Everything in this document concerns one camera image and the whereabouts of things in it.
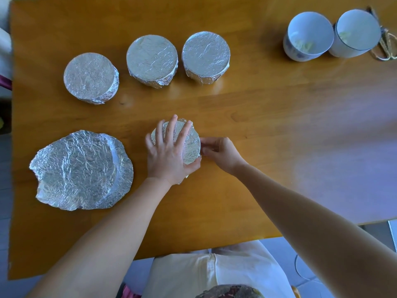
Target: person's left hand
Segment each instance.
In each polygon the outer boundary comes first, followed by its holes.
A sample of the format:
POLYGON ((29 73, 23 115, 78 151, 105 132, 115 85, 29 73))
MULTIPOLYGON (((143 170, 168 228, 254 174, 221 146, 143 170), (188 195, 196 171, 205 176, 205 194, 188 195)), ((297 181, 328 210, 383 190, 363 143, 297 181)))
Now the person's left hand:
POLYGON ((148 178, 158 178, 166 180, 170 185, 175 185, 187 175, 200 168, 201 157, 198 157, 193 163, 186 165, 183 163, 182 152, 186 136, 192 126, 189 120, 183 126, 174 143, 173 134, 178 116, 172 116, 167 125, 166 135, 163 139, 163 123, 160 121, 156 127, 156 144, 152 143, 151 135, 147 134, 145 138, 148 149, 148 178))

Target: aluminum foil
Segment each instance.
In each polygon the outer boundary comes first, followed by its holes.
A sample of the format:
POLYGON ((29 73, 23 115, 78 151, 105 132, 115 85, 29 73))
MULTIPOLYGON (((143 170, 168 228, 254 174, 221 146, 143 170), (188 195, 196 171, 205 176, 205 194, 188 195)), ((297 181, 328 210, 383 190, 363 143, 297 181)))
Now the aluminum foil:
POLYGON ((39 150, 29 168, 38 180, 36 198, 63 210, 110 208, 134 176, 119 140, 84 130, 39 150))
POLYGON ((202 31, 187 39, 182 62, 187 76, 210 85, 229 68, 230 48, 218 34, 202 31))
MULTIPOLYGON (((175 129, 174 129, 174 142, 178 138, 179 133, 181 132, 183 126, 185 125, 185 119, 178 119, 176 121, 175 129)), ((163 124, 163 138, 166 136, 168 122, 164 122, 163 124)), ((152 131, 151 139, 153 144, 156 144, 156 129, 152 131)), ((200 156, 200 136, 196 132, 193 127, 190 128, 189 133, 186 136, 185 144, 183 145, 183 163, 190 164, 193 163, 200 156)))
POLYGON ((178 68, 178 54, 173 44, 159 35, 136 39, 127 51, 129 74, 141 83, 162 88, 170 84, 178 68))
POLYGON ((103 55, 83 53, 68 63, 63 82, 76 98, 102 105, 116 94, 119 72, 103 55))

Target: white cord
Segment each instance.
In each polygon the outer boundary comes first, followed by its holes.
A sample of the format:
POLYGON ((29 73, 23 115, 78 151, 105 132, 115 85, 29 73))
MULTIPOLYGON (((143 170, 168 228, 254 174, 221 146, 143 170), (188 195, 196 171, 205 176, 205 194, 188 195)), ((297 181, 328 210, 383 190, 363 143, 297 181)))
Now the white cord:
POLYGON ((322 285, 322 284, 323 284, 322 282, 315 280, 315 279, 317 278, 316 276, 314 276, 313 278, 306 278, 306 277, 304 277, 304 276, 302 276, 302 275, 300 274, 300 272, 298 271, 298 266, 297 266, 298 257, 299 257, 299 255, 297 254, 297 255, 295 256, 295 271, 296 271, 296 273, 297 273, 300 277, 302 277, 303 279, 305 279, 305 280, 307 280, 307 281, 304 282, 304 283, 302 283, 302 284, 300 284, 300 285, 298 285, 297 288, 300 287, 300 286, 302 286, 302 285, 305 285, 306 283, 308 283, 308 282, 310 282, 310 281, 313 281, 313 282, 315 282, 315 283, 320 283, 320 284, 322 285))

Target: foil-covered bowl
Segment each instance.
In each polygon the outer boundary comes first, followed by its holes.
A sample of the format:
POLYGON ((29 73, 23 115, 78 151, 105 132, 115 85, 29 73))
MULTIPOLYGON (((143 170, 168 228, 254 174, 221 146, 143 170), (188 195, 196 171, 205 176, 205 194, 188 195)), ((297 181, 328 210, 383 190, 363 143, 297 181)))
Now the foil-covered bowl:
POLYGON ((218 34, 202 31, 187 39, 182 62, 187 76, 210 85, 229 68, 230 48, 218 34))
POLYGON ((103 55, 83 53, 67 64, 63 82, 77 99, 102 105, 116 94, 119 72, 103 55))
MULTIPOLYGON (((176 121, 174 128, 174 136, 173 136, 174 142, 176 142, 176 139, 178 138, 178 135, 181 132, 185 123, 186 123, 185 119, 178 119, 176 121)), ((167 125, 168 122, 163 123, 163 138, 165 138, 166 136, 167 125)), ((156 144, 156 129, 152 131, 151 139, 153 144, 156 144)), ((200 146, 201 146, 200 136, 194 129, 192 123, 192 127, 190 128, 189 133, 186 136, 185 143, 183 145, 183 153, 182 153, 183 163, 185 164, 193 163, 194 160, 196 160, 200 156, 200 146)))
POLYGON ((29 168, 38 180, 37 200, 63 210, 110 208, 134 176, 119 140, 84 130, 39 150, 29 168))
POLYGON ((159 35, 136 39, 127 51, 129 74, 141 83, 162 88, 170 84, 178 68, 178 53, 173 44, 159 35))

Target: wood grain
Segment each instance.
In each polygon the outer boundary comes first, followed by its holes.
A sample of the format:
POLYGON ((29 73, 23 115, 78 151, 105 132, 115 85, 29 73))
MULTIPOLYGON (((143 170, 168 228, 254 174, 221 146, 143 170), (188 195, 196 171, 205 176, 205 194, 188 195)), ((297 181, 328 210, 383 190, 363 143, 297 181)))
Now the wood grain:
MULTIPOLYGON (((396 33, 396 0, 13 2, 9 277, 45 273, 111 211, 68 212, 38 202, 28 166, 39 149, 81 129, 115 136, 134 164, 133 191, 146 176, 144 135, 174 113, 192 120, 201 136, 229 136, 252 165, 354 223, 396 217, 397 61, 324 54, 297 63, 281 45, 289 21, 302 11, 334 23, 369 4, 396 33), (185 40, 202 30, 220 34, 231 49, 230 68, 215 84, 195 83, 182 64, 163 89, 129 76, 126 51, 139 36, 162 35, 180 54, 185 40), (83 103, 63 84, 65 66, 84 52, 103 54, 120 72, 120 88, 105 105, 83 103)), ((279 235, 250 193, 204 159, 163 199, 136 257, 279 235)))

